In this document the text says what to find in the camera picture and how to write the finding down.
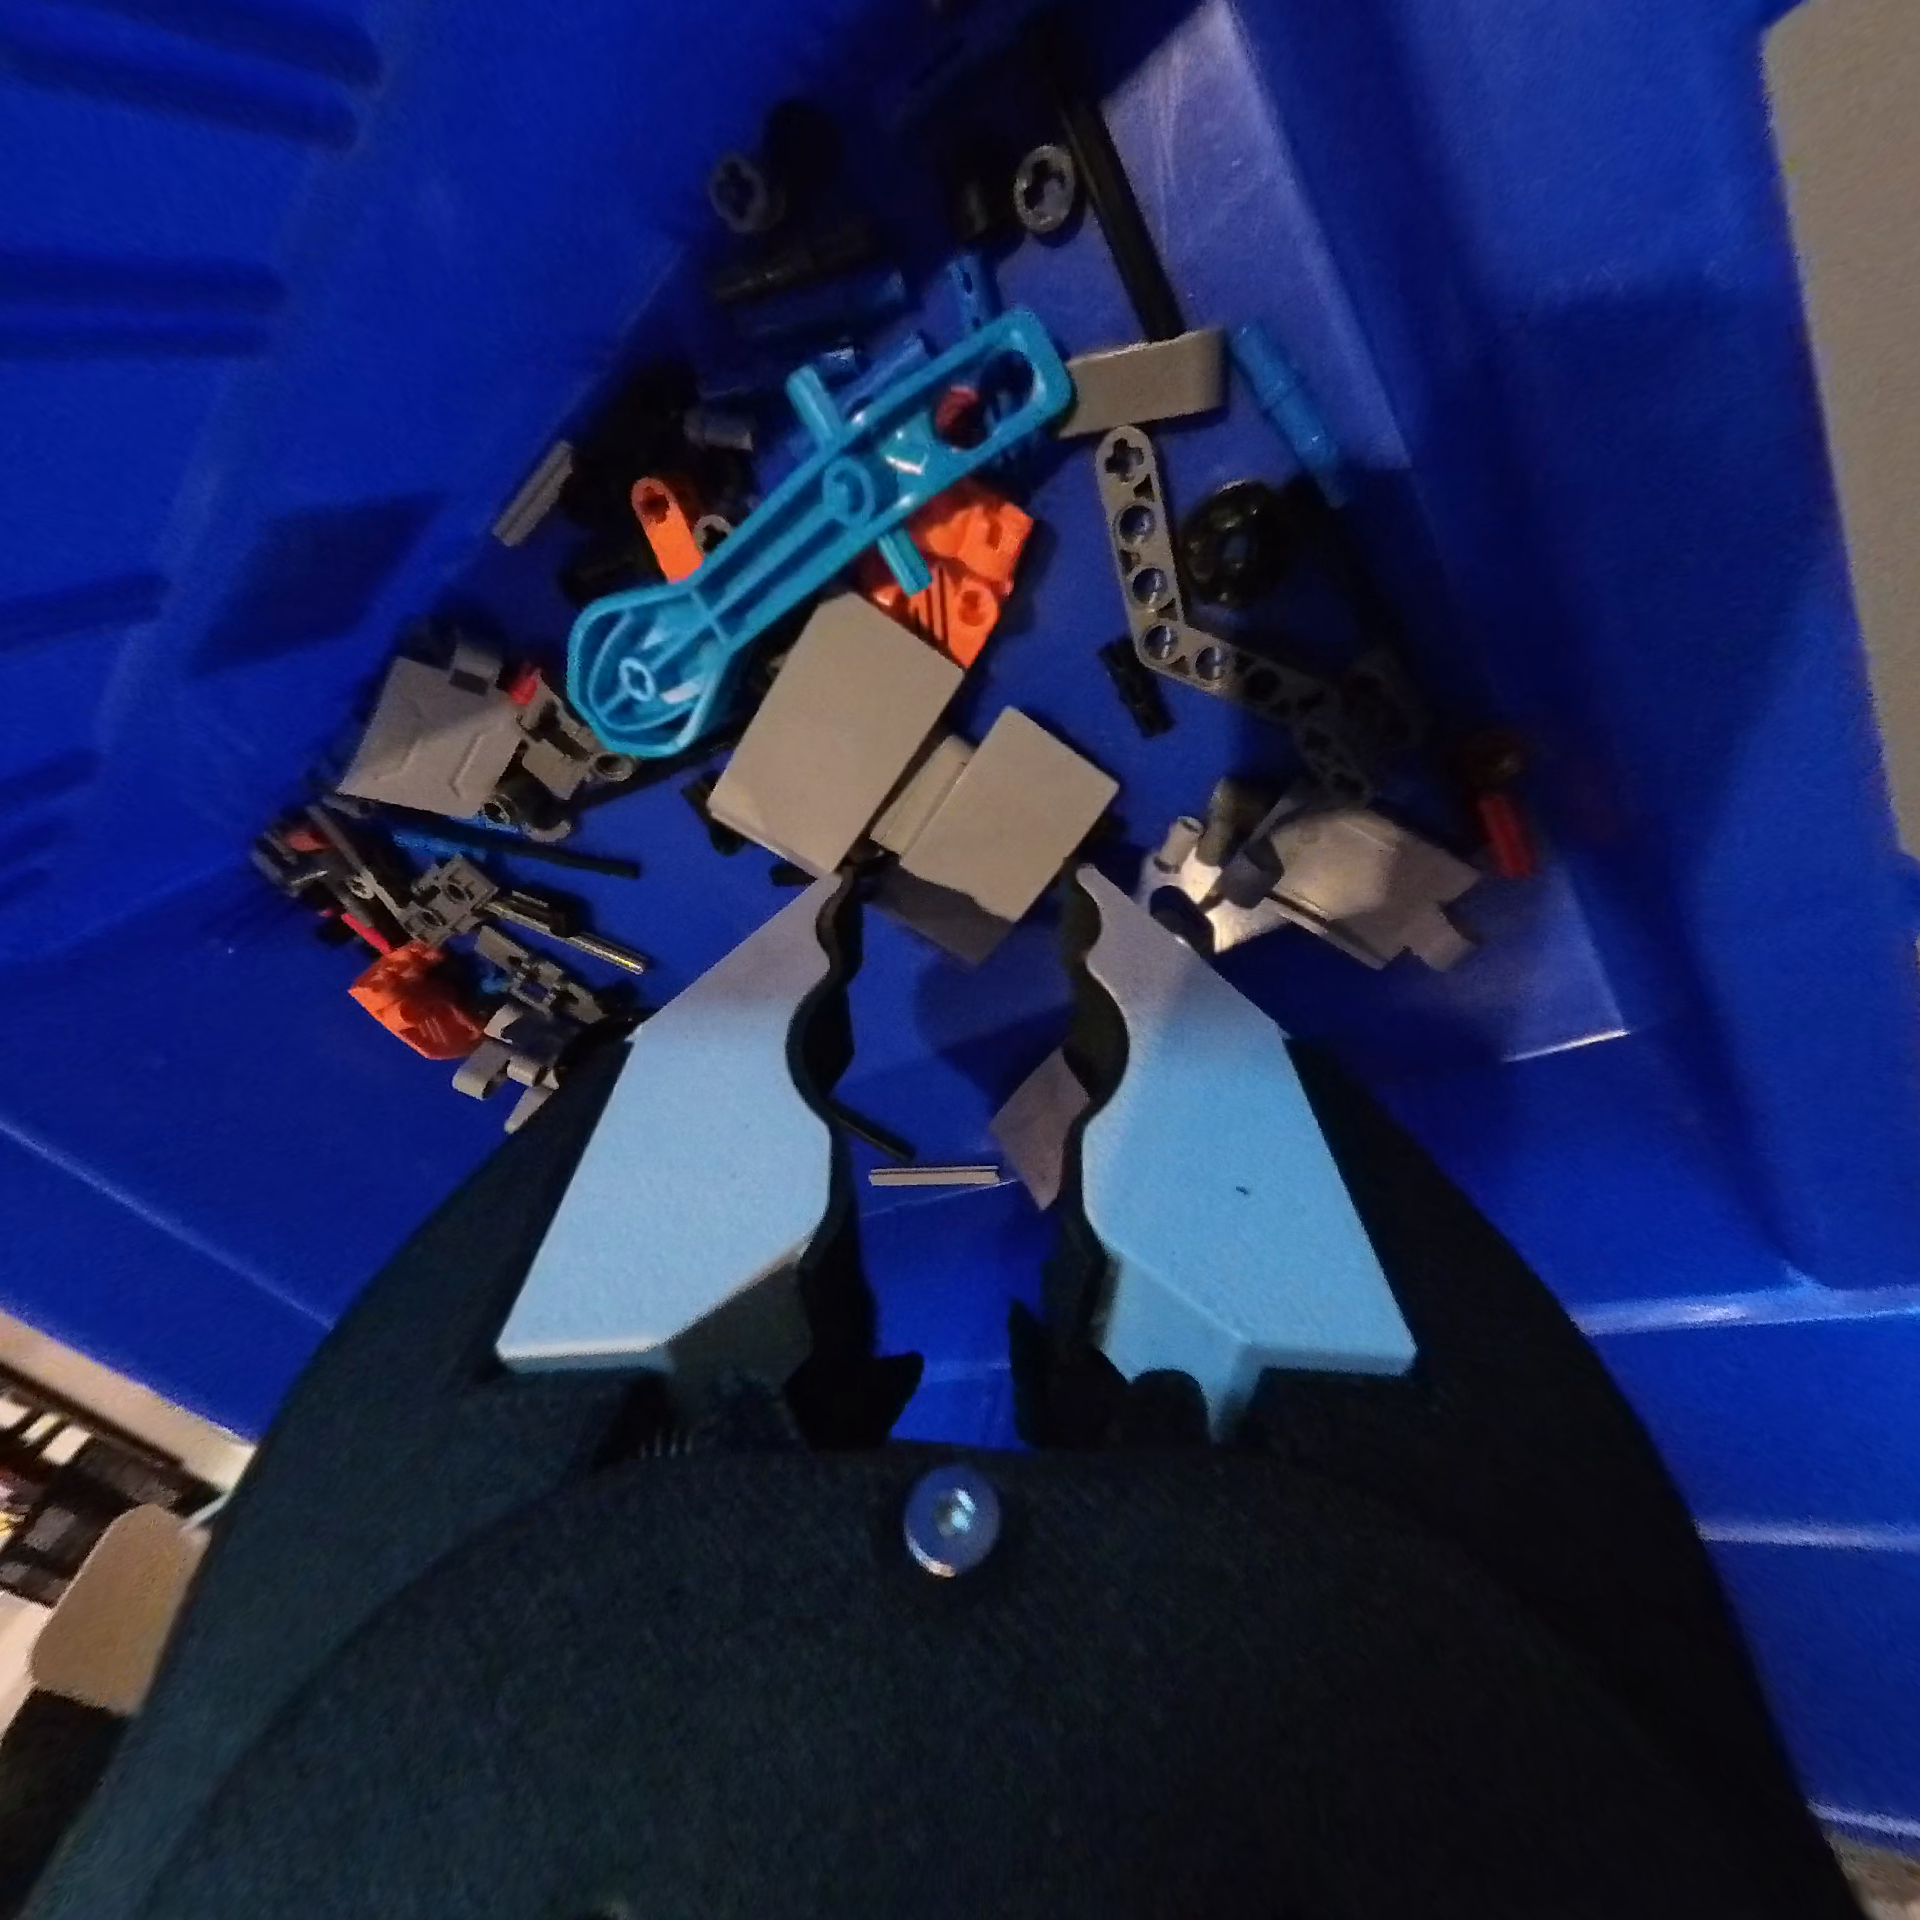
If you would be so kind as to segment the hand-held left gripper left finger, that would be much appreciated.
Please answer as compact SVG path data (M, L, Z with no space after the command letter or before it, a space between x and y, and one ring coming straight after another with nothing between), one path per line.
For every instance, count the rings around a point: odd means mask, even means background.
M786 1385L802 1263L843 1198L805 1055L848 978L857 887L820 878L641 1024L497 1334L516 1375Z

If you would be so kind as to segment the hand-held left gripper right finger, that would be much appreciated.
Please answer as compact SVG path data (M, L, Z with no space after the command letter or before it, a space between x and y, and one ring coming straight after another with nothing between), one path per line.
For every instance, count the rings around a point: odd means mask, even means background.
M1081 959L1121 1071L1076 1144L1093 1346L1186 1375L1215 1434L1272 1370L1402 1378L1418 1342L1281 1024L1097 868Z

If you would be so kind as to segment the grey curved panel assembly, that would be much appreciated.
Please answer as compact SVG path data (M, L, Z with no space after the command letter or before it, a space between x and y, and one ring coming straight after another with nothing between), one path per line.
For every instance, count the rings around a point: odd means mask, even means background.
M879 903L968 967L1034 912L1117 782L1020 709L949 730L965 669L848 591L786 652L711 816L809 880L883 863Z

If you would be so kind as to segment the blue plastic bin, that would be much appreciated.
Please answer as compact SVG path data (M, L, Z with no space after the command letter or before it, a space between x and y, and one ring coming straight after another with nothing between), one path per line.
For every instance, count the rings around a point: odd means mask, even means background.
M433 607L548 649L499 509L707 301L717 156L847 140L937 344L931 126L1020 7L5 5L5 1310L258 1434L499 1119L249 840ZM1916 1849L1916 873L1795 261L1809 5L1084 5L1195 325L1272 328L1441 729L1544 868L1447 974L1228 958L1599 1338L1815 1807Z

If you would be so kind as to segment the grey angular shell piece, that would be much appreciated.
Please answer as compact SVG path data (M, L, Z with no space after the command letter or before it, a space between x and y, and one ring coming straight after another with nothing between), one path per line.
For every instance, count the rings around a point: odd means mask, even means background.
M555 844L577 812L639 774L530 661L456 640L447 661L400 656L333 793Z

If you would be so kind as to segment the pile of small building pieces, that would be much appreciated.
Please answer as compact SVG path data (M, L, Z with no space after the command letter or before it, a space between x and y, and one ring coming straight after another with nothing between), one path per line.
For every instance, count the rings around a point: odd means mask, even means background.
M1251 714L1285 729L1301 780L1272 798L1259 784L1217 784L1204 821L1172 825L1169 847L1144 870L1144 897L1176 933L1197 933L1224 952L1275 927L1298 927L1370 969L1410 954L1445 972L1474 951L1457 904L1488 874L1523 874L1529 844L1508 801L1500 756L1460 761L1474 801L1482 860L1403 826L1379 812L1383 776L1421 741L1424 714L1403 679L1400 628L1341 520L1339 460L1288 358L1259 326L1233 335L1185 328L1103 109L1067 81L1057 87L1063 140L1023 158L1011 181L1023 229L1055 233L1087 199L1106 234L1144 341L1087 351L1066 367L1074 398L1047 430L1105 439L1138 424L1160 452L1192 618L1240 646ZM973 246L949 264L968 334L1009 308L993 301L993 274ZM853 410L925 362L916 334L888 362L828 393ZM931 500L907 524L929 565L921 591L901 586L879 549L857 558L819 597L779 618L741 658L708 730L688 749L635 759L635 785L708 749L735 751L815 609L837 594L865 599L965 669L989 645L1034 536L1034 517L1004 494L999 454ZM701 497L673 471L632 476L632 514L648 542L641 572L580 600L687 578L736 524L697 519ZM1144 733L1169 729L1164 686L1138 662L1129 636L1099 661ZM283 895L321 914L331 936L359 942L375 962L352 997L408 1046L460 1065L458 1085L490 1097L525 1085L511 1118L523 1125L570 1063L609 1037L623 1002L580 984L525 944L593 952L641 974L635 951L609 944L546 895L519 893L485 860L525 855L595 873L633 868L557 853L488 822L453 822L408 807L364 807L333 793L265 830L255 863Z

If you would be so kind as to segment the teal plastic spanner tool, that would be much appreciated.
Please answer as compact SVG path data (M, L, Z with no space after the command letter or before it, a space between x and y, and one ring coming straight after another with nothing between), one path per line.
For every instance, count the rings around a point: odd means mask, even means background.
M1044 319L1015 306L853 410L805 367L786 394L807 460L687 578L601 597L570 628L568 698L617 754L693 746L757 638L860 556L921 591L912 517L1052 430L1074 388Z

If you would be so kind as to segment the dark grey bent beam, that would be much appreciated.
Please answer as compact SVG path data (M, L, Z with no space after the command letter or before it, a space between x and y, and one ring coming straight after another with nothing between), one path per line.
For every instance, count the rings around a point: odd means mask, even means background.
M1146 430L1124 422L1099 441L1095 485L1138 662L1249 710L1241 649L1192 618L1160 452Z

